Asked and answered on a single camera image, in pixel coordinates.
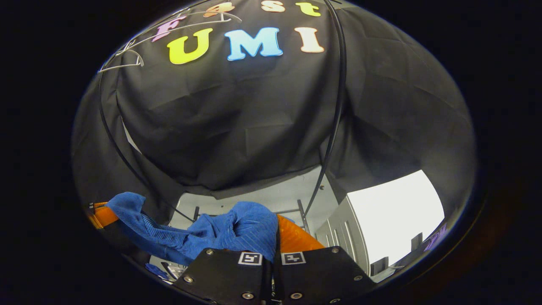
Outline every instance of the black cable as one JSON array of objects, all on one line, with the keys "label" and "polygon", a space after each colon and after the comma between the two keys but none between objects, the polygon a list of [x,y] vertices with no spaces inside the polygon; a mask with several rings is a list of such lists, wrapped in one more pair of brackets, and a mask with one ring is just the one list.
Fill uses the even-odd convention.
[{"label": "black cable", "polygon": [[337,103],[335,105],[335,116],[333,117],[333,129],[331,131],[330,141],[327,143],[326,155],[324,157],[322,169],[320,170],[320,175],[318,176],[318,181],[314,187],[307,209],[304,212],[305,218],[307,218],[308,210],[311,208],[312,202],[316,197],[316,193],[322,183],[327,165],[330,161],[331,151],[333,150],[335,138],[337,137],[337,130],[339,129],[340,114],[343,111],[344,95],[346,92],[346,43],[344,40],[343,26],[340,24],[337,12],[335,12],[335,8],[331,5],[331,2],[329,2],[329,0],[324,0],[324,2],[326,3],[327,9],[330,11],[335,30],[337,30],[337,39],[339,40],[339,89],[337,91]]},{"label": "black cable", "polygon": [[190,217],[186,216],[185,214],[181,213],[179,210],[177,210],[177,208],[175,208],[174,206],[172,206],[171,204],[167,203],[165,200],[162,199],[162,197],[160,196],[159,192],[156,191],[150,183],[147,183],[145,181],[145,179],[143,179],[143,177],[141,177],[138,172],[132,167],[132,165],[128,162],[128,160],[124,157],[124,155],[122,154],[122,151],[120,151],[120,148],[118,147],[117,143],[115,142],[115,139],[113,138],[113,135],[111,134],[111,130],[109,129],[109,126],[107,125],[107,122],[105,120],[105,115],[104,115],[104,107],[103,107],[103,104],[102,104],[102,100],[101,100],[101,92],[100,92],[100,89],[101,89],[101,81],[102,81],[102,74],[100,74],[100,80],[98,82],[98,99],[99,99],[99,104],[100,104],[100,116],[101,116],[101,120],[102,120],[102,124],[104,125],[104,128],[107,132],[107,136],[109,137],[109,140],[111,140],[111,143],[113,143],[113,146],[115,147],[115,150],[117,151],[117,154],[119,155],[119,157],[122,159],[122,161],[124,161],[124,164],[126,164],[126,166],[128,166],[128,168],[130,169],[130,171],[137,177],[137,179],[139,179],[139,181],[141,181],[141,183],[143,183],[143,185],[149,189],[149,191],[152,193],[152,195],[154,195],[159,202],[163,202],[165,203],[167,206],[171,207],[172,209],[175,210],[175,212],[179,213],[180,215],[182,215],[184,218],[188,219],[189,221],[192,221],[194,222],[193,219],[191,219]]}]

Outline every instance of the colorful foam letter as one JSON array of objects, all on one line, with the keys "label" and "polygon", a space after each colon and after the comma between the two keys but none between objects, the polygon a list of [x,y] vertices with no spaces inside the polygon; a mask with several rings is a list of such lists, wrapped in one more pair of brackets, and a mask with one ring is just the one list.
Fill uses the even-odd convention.
[{"label": "colorful foam letter", "polygon": [[194,33],[194,36],[198,38],[198,47],[190,53],[184,52],[184,42],[188,39],[188,36],[183,36],[168,43],[170,61],[176,65],[181,65],[200,58],[209,49],[209,33],[211,31],[212,29],[209,28]]},{"label": "colorful foam letter", "polygon": [[227,11],[231,11],[233,9],[235,9],[235,7],[233,5],[231,5],[231,2],[220,3],[220,4],[217,4],[217,5],[213,6],[213,7],[210,7],[208,9],[206,9],[206,11],[208,11],[208,13],[203,14],[203,17],[207,18],[207,17],[215,16],[215,15],[218,15],[218,13],[220,13],[220,12],[227,12]]},{"label": "colorful foam letter", "polygon": [[296,32],[301,35],[301,40],[303,46],[301,50],[305,53],[321,53],[324,51],[324,48],[318,44],[318,39],[316,39],[316,30],[315,28],[295,28]]},{"label": "colorful foam letter", "polygon": [[168,36],[169,32],[167,32],[167,33],[165,33],[165,32],[168,31],[169,29],[175,29],[175,27],[177,27],[179,25],[179,20],[183,20],[185,18],[186,18],[186,16],[181,16],[179,18],[175,18],[172,21],[166,22],[166,23],[162,24],[161,26],[159,26],[158,27],[158,33],[156,33],[156,34],[161,34],[161,35],[158,35],[155,38],[153,38],[151,40],[151,42],[155,42],[155,41],[159,40],[162,37]]},{"label": "colorful foam letter", "polygon": [[280,1],[265,0],[262,1],[262,10],[264,11],[274,11],[274,12],[283,12],[286,9],[283,7],[283,3]]},{"label": "colorful foam letter", "polygon": [[314,5],[312,5],[311,3],[308,3],[308,2],[297,2],[295,5],[299,5],[299,7],[301,8],[301,11],[306,13],[307,15],[309,16],[315,16],[315,17],[320,17],[320,13],[319,12],[315,12],[314,10],[318,10],[319,8],[318,7],[315,7]]},{"label": "colorful foam letter", "polygon": [[261,28],[256,37],[252,38],[244,30],[233,30],[224,34],[230,38],[231,54],[228,56],[229,61],[245,58],[245,53],[241,51],[241,46],[247,51],[250,56],[256,56],[260,46],[262,56],[280,56],[282,50],[279,49],[279,43],[276,40],[278,28]]}]

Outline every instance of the white wire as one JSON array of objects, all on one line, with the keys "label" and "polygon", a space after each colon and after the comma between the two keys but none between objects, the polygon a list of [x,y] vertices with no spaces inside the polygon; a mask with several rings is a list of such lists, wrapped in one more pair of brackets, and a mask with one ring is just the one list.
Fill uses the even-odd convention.
[{"label": "white wire", "polygon": [[[190,15],[195,15],[195,14],[207,14],[207,13],[209,13],[209,12],[207,12],[207,11],[193,12],[193,13],[190,13],[190,14],[186,14],[186,15],[184,15],[184,16],[190,16]],[[163,32],[163,33],[153,35],[153,36],[148,37],[148,38],[145,38],[145,39],[143,39],[143,40],[141,40],[141,41],[139,41],[139,42],[137,42],[137,43],[134,43],[136,38],[132,38],[132,39],[130,39],[130,41],[128,41],[127,44],[124,45],[124,47],[122,48],[122,50],[121,50],[120,52],[117,52],[117,53],[115,53],[115,55],[111,56],[111,57],[110,57],[110,58],[109,58],[109,59],[101,66],[100,70],[99,70],[97,73],[101,73],[101,72],[104,72],[104,71],[107,71],[107,70],[111,70],[111,69],[123,68],[123,67],[130,67],[130,66],[141,66],[141,67],[143,67],[143,65],[144,65],[144,64],[143,64],[143,58],[142,58],[141,55],[139,55],[136,51],[132,50],[132,48],[135,47],[135,46],[137,46],[137,45],[139,45],[140,43],[143,43],[143,42],[145,42],[145,41],[147,41],[147,40],[149,40],[149,39],[152,39],[152,38],[154,38],[154,37],[161,36],[161,35],[164,35],[164,34],[166,34],[166,33],[170,33],[170,32],[173,32],[173,31],[175,31],[175,30],[180,30],[180,29],[184,29],[184,28],[187,28],[187,27],[199,26],[199,25],[201,25],[201,24],[230,22],[230,21],[231,21],[231,17],[233,17],[234,19],[236,19],[238,23],[242,23],[242,22],[243,22],[239,17],[237,17],[237,16],[235,16],[235,15],[233,15],[233,14],[230,14],[230,13],[227,13],[227,12],[221,12],[221,13],[219,13],[219,14],[220,14],[220,17],[221,17],[221,19],[220,19],[219,21],[208,21],[208,22],[201,22],[201,23],[188,24],[188,25],[182,26],[182,27],[180,27],[180,28],[175,28],[175,29],[167,30],[167,31],[165,31],[165,32]],[[224,20],[224,15],[229,16],[230,19]],[[152,28],[155,28],[155,27],[157,27],[157,26],[159,26],[159,25],[156,25],[156,26],[154,26],[154,27],[151,27],[150,29],[148,29],[147,31],[142,32],[141,34],[137,35],[136,37],[143,35],[144,33],[148,32],[148,31],[151,30]],[[137,54],[138,59],[137,59],[137,62],[136,62],[135,64],[131,64],[131,65],[121,65],[121,66],[115,66],[115,67],[110,67],[110,68],[104,68],[105,66],[107,66],[107,65],[111,62],[111,60],[112,60],[114,57],[119,56],[119,55],[122,55],[122,54],[124,54],[126,51],[132,51],[132,52],[134,52],[134,53]]]},{"label": "white wire", "polygon": [[166,19],[160,20],[160,21],[157,22],[155,25],[153,25],[153,26],[149,27],[148,29],[143,30],[143,31],[139,32],[138,34],[134,35],[134,36],[130,39],[130,41],[135,40],[137,37],[139,37],[139,36],[141,36],[141,35],[143,35],[143,34],[146,34],[148,31],[150,31],[150,30],[152,30],[152,29],[155,29],[156,27],[158,27],[158,26],[160,26],[160,25],[162,25],[162,24],[164,24],[164,23],[166,23],[166,22],[169,22],[169,21],[171,21],[171,20],[174,20],[174,19],[179,18],[184,10],[189,11],[190,8],[185,8],[185,9],[182,9],[182,10],[178,10],[178,11],[176,11],[176,12],[170,14],[170,16],[167,17]]},{"label": "white wire", "polygon": [[101,70],[98,71],[98,73],[101,73],[101,72],[104,72],[104,71],[107,71],[107,70],[117,69],[117,68],[130,67],[130,66],[141,66],[141,67],[143,67],[145,65],[145,63],[143,63],[143,58],[141,57],[141,55],[139,55],[139,53],[137,53],[134,50],[130,50],[130,49],[128,49],[126,51],[130,51],[130,52],[135,53],[137,55],[137,60],[135,61],[135,63],[131,63],[129,65],[120,65],[120,66],[114,66],[114,67],[110,67],[110,68],[101,69]]}]

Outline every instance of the screw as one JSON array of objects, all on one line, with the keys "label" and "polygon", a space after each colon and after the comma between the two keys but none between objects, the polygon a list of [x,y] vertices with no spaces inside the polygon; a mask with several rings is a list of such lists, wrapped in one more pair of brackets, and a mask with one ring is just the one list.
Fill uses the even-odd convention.
[{"label": "screw", "polygon": [[246,298],[247,300],[250,300],[250,299],[254,298],[254,295],[251,294],[251,293],[244,293],[242,296],[243,296],[243,298]]}]

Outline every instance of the pink letter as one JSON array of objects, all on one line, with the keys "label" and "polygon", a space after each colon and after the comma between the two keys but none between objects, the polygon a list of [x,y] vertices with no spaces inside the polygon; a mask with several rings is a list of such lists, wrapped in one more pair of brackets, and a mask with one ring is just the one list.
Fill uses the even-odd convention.
[{"label": "pink letter", "polygon": [[155,41],[159,40],[162,37],[168,36],[169,32],[167,32],[167,31],[169,29],[175,29],[175,27],[179,25],[179,20],[183,20],[185,18],[186,18],[186,16],[182,16],[182,17],[179,17],[177,19],[173,19],[172,21],[170,21],[168,23],[164,23],[161,26],[159,26],[158,27],[158,33],[156,33],[156,34],[161,34],[161,35],[158,35],[155,38],[153,38],[151,40],[151,42],[155,42]]}]

